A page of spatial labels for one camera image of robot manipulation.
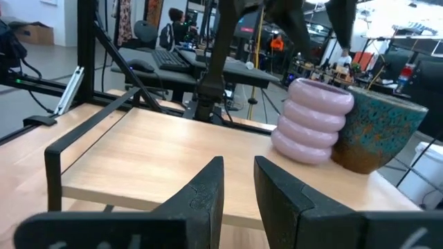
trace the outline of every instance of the cardboard box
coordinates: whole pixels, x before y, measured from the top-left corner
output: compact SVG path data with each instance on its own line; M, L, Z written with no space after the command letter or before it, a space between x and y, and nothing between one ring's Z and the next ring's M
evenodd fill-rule
M39 22L18 27L15 36L19 41L29 44L54 45L53 28Z

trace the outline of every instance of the computer mouse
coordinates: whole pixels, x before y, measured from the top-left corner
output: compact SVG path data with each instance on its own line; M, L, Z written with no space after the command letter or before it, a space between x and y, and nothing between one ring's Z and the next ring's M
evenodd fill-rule
M153 68L151 64L142 59L131 59L127 63L132 70L137 70L145 73L153 73L155 71L155 68Z

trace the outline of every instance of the blue ceramic planter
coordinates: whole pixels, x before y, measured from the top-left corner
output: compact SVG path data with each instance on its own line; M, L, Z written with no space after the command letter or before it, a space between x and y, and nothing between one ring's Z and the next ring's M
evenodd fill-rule
M392 160L417 131L428 109L389 95L350 86L354 108L338 134L332 160L369 174Z

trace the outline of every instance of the gray floor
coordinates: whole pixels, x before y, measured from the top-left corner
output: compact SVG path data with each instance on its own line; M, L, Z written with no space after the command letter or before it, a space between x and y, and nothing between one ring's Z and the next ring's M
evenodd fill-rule
M65 48L59 46L35 46L25 44L28 49L27 60L29 64L35 66L42 72L45 79L54 80L67 83L69 78L77 65L77 49ZM96 90L100 90L101 70L103 66L103 57L105 50L100 45L96 49ZM24 68L24 71L29 75L33 72ZM119 73L112 73L109 68L105 69L105 91L109 89L124 89L124 77ZM240 111L232 111L231 115L240 118L246 118L248 113L247 100L251 96L252 87L239 85L235 92L235 106L240 108ZM282 110L282 100L286 98L287 92L276 87L273 84L265 90L271 101L278 110ZM58 103L58 98L35 94L36 97L47 107L54 108ZM253 109L253 120L258 122L266 122L269 124L276 124L278 114L271 107L268 101L264 101L262 93L259 89L255 92L255 98L258 104ZM190 94L185 95L185 100L190 99ZM24 118L32 115L44 115L43 111L34 100L30 97L27 91L11 90L6 86L0 85L0 137L21 128L21 122ZM397 159L407 165L410 164L415 155L415 147L420 141L429 141L430 138L416 133L406 145L406 147L397 156ZM397 184L400 178L405 173L405 167L397 160L392 160L388 163L391 167L383 167L380 172L392 183Z

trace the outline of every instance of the pink ceramic vase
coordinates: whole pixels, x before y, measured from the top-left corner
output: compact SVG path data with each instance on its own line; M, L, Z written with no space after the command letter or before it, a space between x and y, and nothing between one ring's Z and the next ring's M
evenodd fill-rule
M331 157L345 114L354 106L351 93L307 79L294 80L283 114L272 132L274 147L301 163L320 164Z

